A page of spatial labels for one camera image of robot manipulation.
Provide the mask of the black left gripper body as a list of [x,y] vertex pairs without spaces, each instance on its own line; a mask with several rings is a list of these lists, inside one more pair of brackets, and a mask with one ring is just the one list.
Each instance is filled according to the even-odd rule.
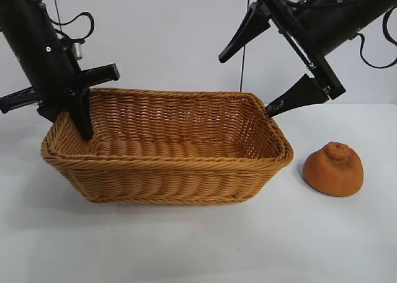
[[31,87],[1,98],[1,112],[31,104],[49,103],[120,75],[115,64],[81,70],[73,52],[57,37],[48,19],[37,22],[1,22],[2,32],[22,67]]

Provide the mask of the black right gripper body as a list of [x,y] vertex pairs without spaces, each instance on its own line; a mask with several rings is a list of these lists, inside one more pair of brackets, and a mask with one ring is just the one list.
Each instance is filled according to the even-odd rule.
[[346,90],[326,61],[326,55],[385,12],[385,0],[256,1],[306,60],[316,82],[331,99]]

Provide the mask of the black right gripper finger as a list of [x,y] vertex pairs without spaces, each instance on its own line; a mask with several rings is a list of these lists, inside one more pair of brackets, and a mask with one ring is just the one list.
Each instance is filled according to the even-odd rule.
[[317,84],[315,78],[304,74],[288,91],[266,106],[269,117],[304,106],[323,104],[328,95]]
[[258,6],[250,6],[242,23],[229,44],[218,55],[220,63],[226,63],[247,43],[270,28],[269,17]]

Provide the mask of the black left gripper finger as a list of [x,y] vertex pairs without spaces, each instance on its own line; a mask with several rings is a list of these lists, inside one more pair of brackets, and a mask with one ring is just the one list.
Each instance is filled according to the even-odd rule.
[[37,112],[43,118],[54,123],[62,112],[67,111],[67,102],[47,102],[38,106]]
[[94,136],[90,114],[90,89],[84,89],[72,98],[72,120],[84,140]]

